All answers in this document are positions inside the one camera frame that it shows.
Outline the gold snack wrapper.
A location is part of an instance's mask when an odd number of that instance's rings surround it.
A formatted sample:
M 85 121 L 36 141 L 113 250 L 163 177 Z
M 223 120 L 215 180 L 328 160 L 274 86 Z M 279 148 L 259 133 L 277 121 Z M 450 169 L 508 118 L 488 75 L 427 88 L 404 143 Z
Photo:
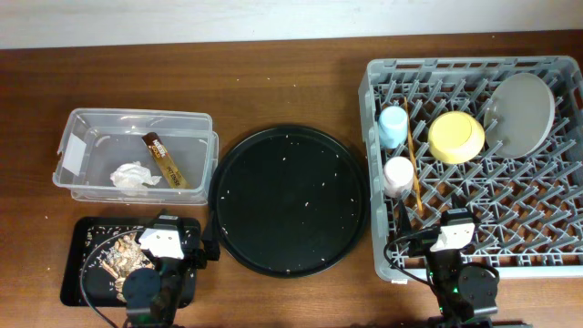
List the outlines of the gold snack wrapper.
M 142 140 L 148 147 L 150 154 L 169 186 L 173 189 L 189 189 L 189 183 L 179 171 L 179 168 L 170 156 L 168 149 L 162 143 L 159 135 L 155 132 L 149 132 L 142 137 Z

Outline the yellow bowl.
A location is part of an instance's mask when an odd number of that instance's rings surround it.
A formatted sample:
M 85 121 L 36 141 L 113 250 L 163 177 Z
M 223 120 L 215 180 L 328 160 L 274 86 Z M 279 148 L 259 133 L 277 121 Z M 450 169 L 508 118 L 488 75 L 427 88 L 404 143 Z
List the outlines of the yellow bowl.
M 476 157 L 485 144 L 482 125 L 465 112 L 440 115 L 429 128 L 429 150 L 446 164 L 462 164 Z

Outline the white napkin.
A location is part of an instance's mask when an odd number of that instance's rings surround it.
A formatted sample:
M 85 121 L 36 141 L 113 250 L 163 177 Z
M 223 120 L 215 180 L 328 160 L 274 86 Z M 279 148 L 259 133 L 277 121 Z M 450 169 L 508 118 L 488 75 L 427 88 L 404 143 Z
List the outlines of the white napkin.
M 110 174 L 110 180 L 117 188 L 147 189 L 160 183 L 161 176 L 155 176 L 150 169 L 143 167 L 139 161 L 119 166 Z

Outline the pink cup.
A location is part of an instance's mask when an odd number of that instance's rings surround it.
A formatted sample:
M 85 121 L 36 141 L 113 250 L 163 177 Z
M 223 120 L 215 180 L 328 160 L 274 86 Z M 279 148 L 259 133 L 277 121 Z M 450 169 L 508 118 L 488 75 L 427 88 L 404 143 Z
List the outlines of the pink cup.
M 392 157 L 385 164 L 384 194 L 389 198 L 399 198 L 413 187 L 414 166 L 405 157 Z

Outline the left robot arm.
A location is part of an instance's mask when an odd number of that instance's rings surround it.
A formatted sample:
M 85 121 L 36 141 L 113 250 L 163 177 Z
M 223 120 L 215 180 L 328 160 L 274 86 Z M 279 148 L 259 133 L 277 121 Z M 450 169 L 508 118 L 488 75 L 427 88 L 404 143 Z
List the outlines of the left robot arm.
M 220 258 L 220 246 L 208 222 L 162 211 L 138 235 L 151 268 L 134 270 L 123 283 L 126 327 L 172 327 L 188 278 Z

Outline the grey plate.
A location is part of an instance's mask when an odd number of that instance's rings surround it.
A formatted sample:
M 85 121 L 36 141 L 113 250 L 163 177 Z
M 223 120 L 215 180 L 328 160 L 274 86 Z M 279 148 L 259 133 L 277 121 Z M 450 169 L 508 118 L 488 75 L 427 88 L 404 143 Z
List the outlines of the grey plate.
M 555 99 L 547 84 L 531 73 L 505 79 L 486 109 L 486 142 L 498 157 L 517 159 L 547 138 L 555 117 Z

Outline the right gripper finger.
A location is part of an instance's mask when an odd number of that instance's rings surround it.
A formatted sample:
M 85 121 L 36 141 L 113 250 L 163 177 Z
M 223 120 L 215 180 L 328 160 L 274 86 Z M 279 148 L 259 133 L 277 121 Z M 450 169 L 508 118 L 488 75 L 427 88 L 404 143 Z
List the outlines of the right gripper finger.
M 408 210 L 403 200 L 398 201 L 398 235 L 400 237 L 408 236 L 413 233 Z
M 451 196 L 451 214 L 473 214 L 467 203 L 457 194 Z

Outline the food scraps and rice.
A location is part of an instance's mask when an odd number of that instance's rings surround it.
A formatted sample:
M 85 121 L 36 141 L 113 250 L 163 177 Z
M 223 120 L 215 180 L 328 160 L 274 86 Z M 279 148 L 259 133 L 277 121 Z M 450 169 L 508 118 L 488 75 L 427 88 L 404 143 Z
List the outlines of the food scraps and rice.
M 106 289 L 113 292 L 118 301 L 127 302 L 122 290 L 128 276 L 139 269 L 154 269 L 153 262 L 140 249 L 137 235 L 138 231 L 115 231 L 111 241 L 94 248 L 97 253 L 87 257 L 85 269 L 81 270 L 84 274 L 81 282 L 85 284 L 86 292 L 89 285 L 88 274 L 91 271 L 102 271 L 107 276 Z

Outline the blue cup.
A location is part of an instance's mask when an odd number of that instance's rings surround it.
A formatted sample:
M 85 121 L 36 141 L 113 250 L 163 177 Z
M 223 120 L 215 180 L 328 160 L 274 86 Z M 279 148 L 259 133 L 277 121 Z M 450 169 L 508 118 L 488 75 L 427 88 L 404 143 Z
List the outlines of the blue cup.
M 385 108 L 378 119 L 379 140 L 385 149 L 396 149 L 407 139 L 407 114 L 403 108 Z

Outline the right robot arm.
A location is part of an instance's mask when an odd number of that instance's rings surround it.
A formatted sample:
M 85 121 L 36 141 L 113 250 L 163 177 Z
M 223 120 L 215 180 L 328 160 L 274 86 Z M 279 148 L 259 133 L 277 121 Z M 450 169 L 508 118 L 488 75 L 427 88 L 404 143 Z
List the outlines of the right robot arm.
M 388 251 L 394 244 L 406 243 L 409 257 L 425 259 L 423 284 L 440 309 L 440 315 L 428 319 L 425 327 L 491 327 L 491 316 L 497 313 L 499 272 L 480 262 L 463 262 L 462 250 L 472 241 L 479 219 L 456 195 L 451 202 L 439 224 L 415 231 L 406 206 L 399 201 L 397 235 L 385 245 L 384 256 L 398 269 Z

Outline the wooden chopstick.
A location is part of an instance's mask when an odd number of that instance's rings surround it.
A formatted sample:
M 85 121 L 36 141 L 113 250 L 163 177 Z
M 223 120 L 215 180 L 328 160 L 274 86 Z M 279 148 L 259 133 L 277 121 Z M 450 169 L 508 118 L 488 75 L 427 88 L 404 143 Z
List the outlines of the wooden chopstick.
M 416 167 L 416 160 L 415 160 L 415 155 L 414 155 L 413 135 L 412 135 L 412 130 L 411 130 L 407 97 L 404 97 L 404 111 L 406 114 L 406 121 L 407 121 L 407 147 L 408 147 L 408 152 L 409 152 L 409 159 L 410 159 L 410 161 L 413 165 L 413 168 L 414 168 L 413 190 L 414 190 L 414 194 L 415 194 L 417 213 L 421 217 L 424 214 L 424 209 L 423 209 L 423 203 L 422 203 L 421 195 L 420 195 L 421 191 L 420 191 L 419 180 L 418 180 L 418 176 L 417 176 L 417 167 Z

